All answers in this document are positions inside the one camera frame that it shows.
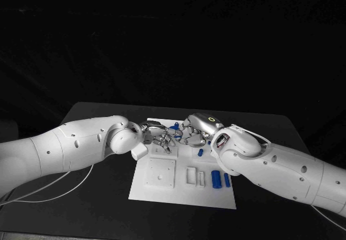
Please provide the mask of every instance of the robotic hand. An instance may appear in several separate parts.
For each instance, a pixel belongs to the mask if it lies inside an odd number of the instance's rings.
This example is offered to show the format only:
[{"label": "robotic hand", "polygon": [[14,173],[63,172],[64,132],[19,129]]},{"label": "robotic hand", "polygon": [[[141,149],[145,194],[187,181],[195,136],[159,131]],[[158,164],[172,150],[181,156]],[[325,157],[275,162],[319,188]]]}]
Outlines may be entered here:
[{"label": "robotic hand", "polygon": [[[190,137],[180,143],[201,147],[210,140],[210,155],[221,170],[278,196],[321,207],[346,217],[346,170],[308,154],[270,143],[231,124],[224,127],[207,114],[191,114],[182,122]],[[262,138],[259,144],[249,134]]]},{"label": "robotic hand", "polygon": [[181,135],[156,121],[138,125],[109,116],[67,122],[34,137],[0,143],[0,197],[32,179],[83,169],[112,154],[131,151],[138,160],[149,143],[168,154],[172,136]]}]

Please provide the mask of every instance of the blue object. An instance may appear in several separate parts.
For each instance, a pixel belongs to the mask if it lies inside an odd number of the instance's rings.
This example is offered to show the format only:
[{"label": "blue object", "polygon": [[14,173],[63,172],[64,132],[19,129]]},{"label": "blue object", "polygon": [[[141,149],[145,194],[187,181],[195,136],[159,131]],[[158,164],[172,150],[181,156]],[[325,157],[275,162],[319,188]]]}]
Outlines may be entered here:
[{"label": "blue object", "polygon": [[214,189],[220,189],[221,188],[221,177],[220,177],[220,171],[213,170],[210,172],[210,180],[211,180],[211,187]]},{"label": "blue object", "polygon": [[175,122],[175,123],[174,123],[174,126],[169,126],[168,128],[169,128],[169,129],[174,129],[174,130],[178,130],[178,123]]},{"label": "blue object", "polygon": [[229,187],[230,187],[230,184],[229,184],[229,175],[224,173],[223,176],[224,176],[224,186],[229,188]]},{"label": "blue object", "polygon": [[197,151],[197,156],[201,157],[201,155],[203,155],[203,149],[200,148],[198,151]]}]

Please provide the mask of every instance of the white platform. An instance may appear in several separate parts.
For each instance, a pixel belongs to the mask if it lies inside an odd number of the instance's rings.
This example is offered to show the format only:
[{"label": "white platform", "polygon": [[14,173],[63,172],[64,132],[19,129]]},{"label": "white platform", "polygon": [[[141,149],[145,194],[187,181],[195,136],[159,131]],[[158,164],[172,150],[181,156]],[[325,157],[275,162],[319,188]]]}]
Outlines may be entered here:
[{"label": "white platform", "polygon": [[[182,123],[180,120],[148,118],[158,121],[167,128]],[[203,155],[198,157],[198,148],[175,143],[172,154],[165,154],[162,148],[154,144],[146,145],[148,154],[136,161],[129,200],[151,201],[159,203],[184,204],[192,206],[236,209],[231,188],[226,187],[223,171],[210,156],[210,146],[205,144]],[[187,184],[187,167],[194,168],[195,185]],[[211,184],[211,171],[218,170],[221,188],[214,189]],[[200,175],[203,175],[204,186],[200,186]]]}]

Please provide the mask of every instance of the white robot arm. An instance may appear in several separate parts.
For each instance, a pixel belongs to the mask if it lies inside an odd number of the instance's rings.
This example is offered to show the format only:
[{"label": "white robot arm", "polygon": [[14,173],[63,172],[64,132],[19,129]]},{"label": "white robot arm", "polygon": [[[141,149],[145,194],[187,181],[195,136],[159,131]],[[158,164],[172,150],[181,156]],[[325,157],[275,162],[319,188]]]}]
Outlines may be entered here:
[{"label": "white robot arm", "polygon": [[346,217],[344,169],[278,144],[259,144],[240,127],[224,127],[207,114],[190,115],[182,122],[184,128],[191,128],[191,137],[198,135],[210,139],[210,155],[227,174],[242,174],[278,196]]},{"label": "white robot arm", "polygon": [[131,151],[138,160],[148,152],[145,144],[169,153],[169,135],[182,132],[154,121],[138,125],[109,116],[67,122],[34,137],[0,143],[0,197],[32,179],[83,169],[112,154]]}]

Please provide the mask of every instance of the table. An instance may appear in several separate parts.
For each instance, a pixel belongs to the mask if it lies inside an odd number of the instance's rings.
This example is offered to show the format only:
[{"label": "table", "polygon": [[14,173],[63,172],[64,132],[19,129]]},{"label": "table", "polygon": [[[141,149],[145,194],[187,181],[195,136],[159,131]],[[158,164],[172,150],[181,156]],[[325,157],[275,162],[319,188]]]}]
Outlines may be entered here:
[{"label": "table", "polygon": [[[146,118],[184,120],[192,113],[210,113],[224,126],[236,124],[272,143],[308,154],[293,125],[282,115],[79,102],[61,124],[112,115],[135,123]],[[0,231],[119,240],[346,238],[346,233],[308,205],[273,195],[242,175],[231,176],[236,210],[128,200],[135,164],[129,152],[110,155],[94,164],[79,188],[61,198],[5,205],[0,211]],[[71,172],[25,199],[38,201],[60,195],[80,182],[87,171],[84,168]],[[35,190],[60,175],[22,184],[9,198]]]}]

